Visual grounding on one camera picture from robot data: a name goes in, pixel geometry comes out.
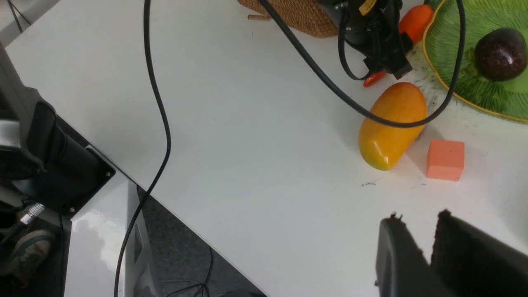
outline yellow mango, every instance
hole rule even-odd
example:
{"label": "yellow mango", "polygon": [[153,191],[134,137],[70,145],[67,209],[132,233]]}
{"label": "yellow mango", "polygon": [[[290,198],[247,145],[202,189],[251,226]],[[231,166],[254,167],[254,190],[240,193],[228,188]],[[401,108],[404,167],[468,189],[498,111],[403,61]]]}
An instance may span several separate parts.
{"label": "yellow mango", "polygon": [[[427,103],[417,86],[399,82],[381,94],[370,112],[393,122],[411,123],[427,117]],[[358,139],[361,156],[376,169],[391,170],[424,127],[394,128],[366,118]]]}

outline orange carrot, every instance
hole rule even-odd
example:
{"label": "orange carrot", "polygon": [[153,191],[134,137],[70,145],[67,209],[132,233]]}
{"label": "orange carrot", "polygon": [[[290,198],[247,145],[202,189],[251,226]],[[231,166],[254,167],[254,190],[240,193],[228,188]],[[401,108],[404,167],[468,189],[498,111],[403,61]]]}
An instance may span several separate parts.
{"label": "orange carrot", "polygon": [[363,82],[363,86],[365,88],[370,87],[371,85],[375,84],[380,79],[382,79],[386,74],[387,74],[387,72],[385,72],[385,71],[374,73],[373,75],[369,76],[369,78],[365,79],[365,81]]}
{"label": "orange carrot", "polygon": [[423,38],[435,12],[427,4],[415,6],[400,21],[400,33],[406,32],[416,45]]}

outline orange foam cube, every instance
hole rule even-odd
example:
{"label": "orange foam cube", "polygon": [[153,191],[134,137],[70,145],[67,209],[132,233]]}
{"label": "orange foam cube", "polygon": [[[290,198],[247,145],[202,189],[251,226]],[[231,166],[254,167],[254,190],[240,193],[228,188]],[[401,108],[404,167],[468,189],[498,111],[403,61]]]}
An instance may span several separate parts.
{"label": "orange foam cube", "polygon": [[427,178],[458,181],[464,171],[465,146],[460,141],[431,140],[427,154]]}

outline green leaf-shaped plate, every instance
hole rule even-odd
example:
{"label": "green leaf-shaped plate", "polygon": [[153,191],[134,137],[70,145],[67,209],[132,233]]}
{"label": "green leaf-shaped plate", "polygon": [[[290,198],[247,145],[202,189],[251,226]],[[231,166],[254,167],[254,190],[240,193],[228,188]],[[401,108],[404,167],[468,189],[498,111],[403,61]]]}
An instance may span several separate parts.
{"label": "green leaf-shaped plate", "polygon": [[[528,0],[464,0],[465,49],[474,48],[489,32],[511,27],[528,41]],[[436,77],[448,88],[455,68],[460,19],[455,0],[444,0],[423,36],[423,52]],[[470,61],[464,58],[462,69]],[[489,82],[461,71],[455,96],[489,114],[528,123],[528,70],[503,82]]]}

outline woven basket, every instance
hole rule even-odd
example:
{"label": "woven basket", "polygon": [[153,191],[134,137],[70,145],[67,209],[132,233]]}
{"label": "woven basket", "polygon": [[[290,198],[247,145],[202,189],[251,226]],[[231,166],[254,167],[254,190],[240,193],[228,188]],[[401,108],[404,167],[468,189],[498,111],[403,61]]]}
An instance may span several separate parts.
{"label": "woven basket", "polygon": [[[270,17],[258,0],[238,0],[243,6],[261,16],[249,15],[248,19],[269,20]],[[337,35],[337,28],[315,0],[269,0],[286,24],[313,37]]]}

